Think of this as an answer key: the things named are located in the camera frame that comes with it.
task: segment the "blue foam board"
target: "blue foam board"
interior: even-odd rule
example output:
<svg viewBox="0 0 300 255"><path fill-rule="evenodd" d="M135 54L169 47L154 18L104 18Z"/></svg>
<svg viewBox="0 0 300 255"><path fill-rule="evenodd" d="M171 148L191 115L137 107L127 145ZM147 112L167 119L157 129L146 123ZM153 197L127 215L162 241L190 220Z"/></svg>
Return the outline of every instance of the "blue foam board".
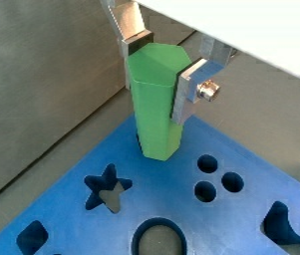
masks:
<svg viewBox="0 0 300 255"><path fill-rule="evenodd" d="M99 191L118 182L115 213ZM130 117L0 232L0 254L137 255L154 225L177 232L187 255L286 254L300 182L195 117L171 158L145 158Z"/></svg>

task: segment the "screw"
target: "screw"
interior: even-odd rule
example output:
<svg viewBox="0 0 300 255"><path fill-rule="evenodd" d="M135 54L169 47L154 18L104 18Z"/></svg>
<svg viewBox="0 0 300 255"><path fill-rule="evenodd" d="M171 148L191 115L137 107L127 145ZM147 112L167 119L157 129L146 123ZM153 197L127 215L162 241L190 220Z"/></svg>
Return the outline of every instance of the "screw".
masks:
<svg viewBox="0 0 300 255"><path fill-rule="evenodd" d="M206 80L197 86L197 96L201 99L213 101L218 95L220 85L213 80Z"/></svg>

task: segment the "hole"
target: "hole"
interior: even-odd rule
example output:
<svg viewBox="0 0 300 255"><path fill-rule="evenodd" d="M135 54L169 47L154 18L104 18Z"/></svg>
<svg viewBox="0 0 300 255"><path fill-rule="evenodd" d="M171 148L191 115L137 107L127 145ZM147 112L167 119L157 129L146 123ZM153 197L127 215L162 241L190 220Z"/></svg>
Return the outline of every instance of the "hole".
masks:
<svg viewBox="0 0 300 255"><path fill-rule="evenodd" d="M221 183L229 192L240 192L244 187L241 176L236 172L226 172L221 178Z"/></svg>
<svg viewBox="0 0 300 255"><path fill-rule="evenodd" d="M288 207L276 201L262 221L262 233L290 254L300 255L300 236L288 220Z"/></svg>
<svg viewBox="0 0 300 255"><path fill-rule="evenodd" d="M201 181L194 187L194 195L201 202L210 202L215 198L215 188L207 181Z"/></svg>
<svg viewBox="0 0 300 255"><path fill-rule="evenodd" d="M133 239L133 255L185 255L186 241L177 225L167 219L147 220Z"/></svg>
<svg viewBox="0 0 300 255"><path fill-rule="evenodd" d="M211 155L202 155L197 160L197 167L205 173L213 173L218 168L217 159Z"/></svg>
<svg viewBox="0 0 300 255"><path fill-rule="evenodd" d="M34 255L48 240L48 232L36 220L16 237L16 245L23 255Z"/></svg>
<svg viewBox="0 0 300 255"><path fill-rule="evenodd" d="M121 211L119 195L133 186L129 179L117 178L115 166L110 163L102 176L88 175L84 183L91 189L91 195L86 201L86 209L92 210L100 204L106 204L113 213Z"/></svg>

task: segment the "green hexagonal prism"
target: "green hexagonal prism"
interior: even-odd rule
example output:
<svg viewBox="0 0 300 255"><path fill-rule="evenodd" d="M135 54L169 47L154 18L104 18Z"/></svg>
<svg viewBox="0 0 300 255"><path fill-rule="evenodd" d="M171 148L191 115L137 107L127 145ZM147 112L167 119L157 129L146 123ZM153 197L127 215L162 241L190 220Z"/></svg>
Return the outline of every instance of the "green hexagonal prism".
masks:
<svg viewBox="0 0 300 255"><path fill-rule="evenodd" d="M127 59L141 146L146 157L167 160L182 126L170 120L177 73L190 64L181 46L150 43Z"/></svg>

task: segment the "oval hole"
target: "oval hole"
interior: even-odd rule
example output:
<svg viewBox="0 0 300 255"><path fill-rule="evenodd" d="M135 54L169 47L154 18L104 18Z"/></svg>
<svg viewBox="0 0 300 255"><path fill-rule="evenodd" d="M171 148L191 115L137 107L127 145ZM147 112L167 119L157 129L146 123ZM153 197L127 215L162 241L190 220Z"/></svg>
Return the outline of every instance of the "oval hole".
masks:
<svg viewBox="0 0 300 255"><path fill-rule="evenodd" d="M211 155L202 155L197 160L197 167L205 173L213 173L218 168L217 159Z"/></svg>
<svg viewBox="0 0 300 255"><path fill-rule="evenodd" d="M177 225L167 219L147 220L133 240L133 255L185 255L186 242Z"/></svg>
<svg viewBox="0 0 300 255"><path fill-rule="evenodd" d="M240 192L244 187L241 176L236 172L226 172L221 178L221 183L229 192Z"/></svg>
<svg viewBox="0 0 300 255"><path fill-rule="evenodd" d="M197 199L203 203L213 201L215 198L215 188L213 184L207 181L198 182L194 187L194 195Z"/></svg>

